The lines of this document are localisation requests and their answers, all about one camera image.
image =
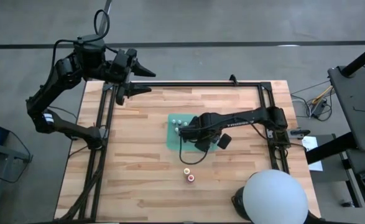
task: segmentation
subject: black cable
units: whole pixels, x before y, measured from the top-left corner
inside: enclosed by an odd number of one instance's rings
[[[78,152],[80,152],[81,150],[83,150],[83,149],[85,149],[85,148],[87,148],[88,146],[84,146],[84,147],[82,147],[81,149],[79,149],[79,150],[77,150],[77,151],[75,151],[75,152],[72,152],[69,156],[68,156],[68,158],[70,158],[72,155],[74,155],[74,154],[76,154],[76,153],[78,153]]]
[[[292,96],[292,97],[296,97],[296,98],[298,98],[298,99],[302,100],[302,101],[303,101],[303,103],[305,104],[306,110],[307,110],[307,111],[309,111],[308,103],[307,103],[307,101],[306,101],[304,98],[301,98],[301,97],[299,97],[299,96],[295,96],[295,95],[293,95],[293,94],[290,94],[290,96]]]
[[[251,126],[254,128],[254,130],[256,130],[257,134],[261,136],[261,138],[263,138],[265,140],[268,140],[263,134],[261,134],[259,132],[259,130],[253,124]],[[290,144],[290,145],[294,145],[294,146],[300,146],[300,147],[304,148],[304,151],[307,151],[307,148],[305,146],[301,145],[301,144],[297,144],[297,143],[293,143],[293,142],[279,142],[279,141],[271,141],[271,142],[274,143],[274,144],[285,144],[285,145]],[[287,158],[287,156],[289,154],[288,150],[286,148],[283,148],[283,151],[285,152],[285,157]]]
[[[330,112],[330,110],[331,110],[330,105],[326,105],[326,106],[328,106],[328,107],[329,107],[329,109],[328,109],[328,110],[326,110],[326,111],[324,111],[324,112],[322,112],[322,113],[320,113],[319,115]],[[308,116],[296,116],[296,117],[298,117],[298,118],[309,118]]]
[[[29,157],[29,161],[28,162],[26,162],[26,165],[25,165],[25,167],[22,169],[22,171],[21,171],[21,173],[19,174],[19,176],[18,176],[18,178],[16,179],[16,180],[7,180],[7,179],[4,179],[4,178],[2,178],[2,177],[0,177],[0,180],[3,180],[3,181],[5,181],[5,182],[8,182],[8,183],[11,183],[11,184],[13,184],[13,183],[16,183],[19,179],[20,179],[20,177],[22,176],[22,174],[25,172],[25,170],[26,170],[26,168],[27,168],[27,166],[32,162],[32,159],[33,159],[33,157],[31,156],[31,154],[30,154],[30,151],[28,150],[28,148],[26,147],[26,145],[22,142],[22,140],[18,137],[18,135],[16,135],[13,131],[9,131],[11,134],[13,134],[14,136],[15,136],[15,138],[17,138],[18,139],[18,141],[23,145],[23,147],[25,148],[25,150],[27,151],[27,154],[28,154],[28,157]]]
[[[330,82],[330,81],[329,81],[329,80],[328,80],[328,81],[324,81],[324,82],[321,82],[321,83],[319,83],[319,84],[316,84],[316,85],[310,86],[310,87],[308,87],[308,88],[304,88],[304,89],[302,89],[302,90],[295,91],[295,92],[293,92],[293,93],[291,93],[291,94],[296,94],[296,93],[299,93],[299,92],[304,91],[304,90],[309,90],[309,89],[311,89],[311,88],[313,88],[313,87],[316,87],[316,86],[318,86],[318,85],[322,85],[322,84],[327,83],[327,82]]]
[[[196,164],[200,163],[201,161],[203,161],[203,159],[205,159],[205,158],[206,158],[206,156],[207,156],[207,152],[208,152],[208,149],[206,150],[205,155],[204,155],[201,159],[199,159],[198,161],[196,161],[196,162],[185,162],[185,161],[182,159],[182,136],[180,136],[180,160],[181,160],[181,162],[183,162],[184,164],[186,164],[186,165],[196,165]]]
[[[102,136],[102,139],[104,139],[105,137],[106,137],[106,133],[108,132],[108,129],[106,128],[106,130],[105,130],[105,132],[104,132],[104,134],[103,134],[103,136]],[[75,151],[75,152],[72,152],[71,154],[69,154],[69,156],[68,156],[68,159],[72,156],[72,155],[74,155],[74,154],[76,154],[76,153],[78,153],[78,152],[80,152],[81,150],[83,150],[83,149],[85,149],[85,148],[87,148],[88,147],[88,145],[87,146],[84,146],[84,147],[82,147],[81,149],[79,149],[79,150],[77,150],[77,151]]]
[[[67,111],[63,108],[59,108],[59,107],[56,107],[56,106],[48,106],[48,108],[53,108],[53,109],[60,110],[60,111],[63,111],[65,113],[68,113],[68,114],[72,115],[74,118],[76,118],[76,121],[77,121],[77,116],[75,114],[73,114],[72,112],[70,112],[70,111]]]
[[[330,97],[330,105],[328,105],[328,104],[326,104],[326,106],[329,106],[330,107],[330,109],[328,110],[328,111],[330,111],[330,113],[329,113],[329,115],[327,116],[327,118],[325,118],[325,119],[321,119],[321,118],[319,118],[319,116],[318,117],[314,117],[315,119],[317,119],[318,121],[327,121],[328,119],[330,119],[330,117],[331,117],[331,115],[333,114],[333,102],[331,101],[331,96],[332,96],[332,91],[333,91],[333,89],[334,89],[334,87],[333,88],[331,88],[331,90],[330,90],[330,94],[328,95],[329,97]]]
[[[103,11],[103,13],[104,13],[104,15],[105,15],[105,17],[106,17],[106,28],[108,28],[108,26],[110,26],[110,19],[109,19],[109,15],[106,13],[106,12],[104,12]],[[98,31],[98,28],[97,28],[97,26],[96,26],[96,19],[94,18],[94,30],[95,30],[95,34],[96,35],[99,35],[99,31]],[[112,48],[110,48],[110,47],[108,47],[106,44],[105,44],[105,47],[106,47],[106,49],[108,49],[108,50],[110,50],[110,51],[112,51],[113,53],[119,53],[119,51],[118,50],[114,50],[114,49],[112,49]]]
[[[229,121],[229,120],[231,120],[231,119],[240,119],[240,118],[237,118],[237,117],[234,117],[234,118],[226,118],[226,119],[224,119],[224,120],[218,121],[217,123],[214,123],[214,124],[211,124],[211,125],[209,125],[209,126],[202,127],[202,128],[181,129],[181,132],[201,131],[201,130],[208,129],[208,128],[211,128],[211,127],[213,127],[213,126],[219,125],[219,124],[220,124],[220,123],[222,123],[222,122]]]
[[[91,39],[91,40],[84,40],[82,42],[79,42],[78,40],[67,40],[67,39],[60,39],[60,40],[57,40],[54,45],[53,45],[53,49],[52,49],[52,59],[51,59],[51,69],[50,69],[50,74],[52,74],[53,72],[53,65],[55,64],[55,57],[56,57],[56,54],[57,54],[57,47],[58,47],[58,44],[62,43],[62,42],[67,42],[67,43],[73,43],[73,44],[86,44],[86,43],[90,43],[90,42],[94,42],[94,41],[97,41],[97,40],[101,40],[103,38],[106,37],[106,35],[108,34],[109,30],[110,30],[110,18],[109,18],[109,15],[108,13],[106,13],[103,9],[100,9],[98,10],[96,13],[95,13],[95,16],[94,16],[94,30],[95,30],[95,34],[99,35],[98,34],[98,29],[96,28],[96,20],[98,18],[98,15],[100,13],[103,13],[105,15],[105,18],[106,18],[106,30],[105,32],[97,37],[97,38],[94,38],[94,39]]]

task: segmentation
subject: white paper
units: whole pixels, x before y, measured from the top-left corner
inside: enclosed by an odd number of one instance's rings
[[[311,151],[312,149],[318,147],[318,142],[316,141],[316,137],[305,136],[302,139],[302,145],[307,148],[307,152]],[[313,164],[309,165],[309,170],[312,171],[323,171],[323,167],[321,166],[321,161],[314,162]]]

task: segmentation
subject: yellow object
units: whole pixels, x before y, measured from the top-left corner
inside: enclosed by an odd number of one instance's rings
[[[331,90],[332,86],[329,86],[323,93],[321,93],[319,96],[317,96],[315,99],[312,100],[312,104],[317,104],[320,99],[323,98],[323,96]]]

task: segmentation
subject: table leg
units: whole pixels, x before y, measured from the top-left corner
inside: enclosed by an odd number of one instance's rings
[[[326,144],[318,146],[305,153],[308,164],[318,162],[324,158],[344,152],[347,149],[356,149],[354,137],[351,132],[346,133]]]

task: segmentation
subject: red object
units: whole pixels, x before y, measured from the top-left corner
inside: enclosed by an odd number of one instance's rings
[[[193,181],[195,181],[195,176],[190,174],[188,176],[187,180],[188,180],[188,183],[192,183]]]

